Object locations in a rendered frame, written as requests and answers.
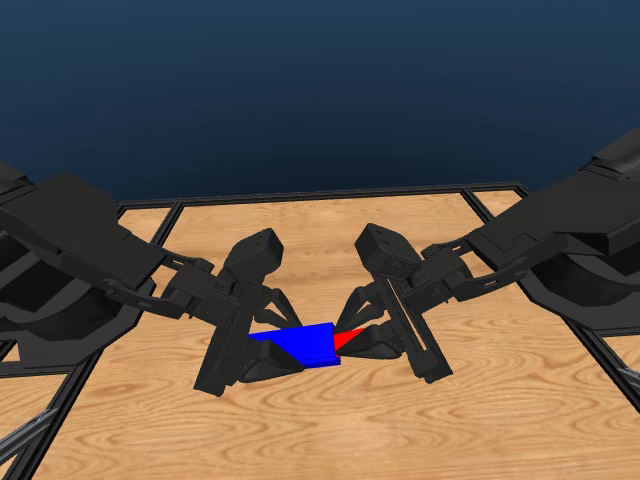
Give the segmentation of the blue hollow socket block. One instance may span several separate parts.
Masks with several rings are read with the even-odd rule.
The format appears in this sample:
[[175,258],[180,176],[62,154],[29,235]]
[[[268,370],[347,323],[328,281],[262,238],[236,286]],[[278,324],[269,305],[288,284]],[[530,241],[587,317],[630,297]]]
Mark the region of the blue hollow socket block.
[[306,368],[341,364],[334,344],[335,326],[331,322],[287,329],[251,333],[256,340],[271,340],[295,357]]

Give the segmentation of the thin red peg bar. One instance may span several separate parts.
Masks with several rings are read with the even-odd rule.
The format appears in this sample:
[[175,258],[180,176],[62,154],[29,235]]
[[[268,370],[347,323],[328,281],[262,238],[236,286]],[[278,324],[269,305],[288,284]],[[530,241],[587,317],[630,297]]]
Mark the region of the thin red peg bar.
[[333,335],[335,351],[345,346],[348,342],[364,331],[364,328],[335,333]]

